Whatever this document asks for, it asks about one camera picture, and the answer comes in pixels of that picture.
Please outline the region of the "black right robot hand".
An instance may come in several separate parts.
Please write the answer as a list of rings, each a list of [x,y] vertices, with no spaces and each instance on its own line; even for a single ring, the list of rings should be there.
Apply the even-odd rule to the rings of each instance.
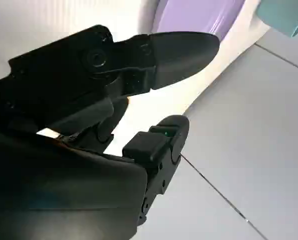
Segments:
[[[129,240],[180,162],[190,122],[170,115],[105,154],[129,97],[203,70],[205,32],[115,42],[95,25],[9,60],[0,79],[0,240]]]

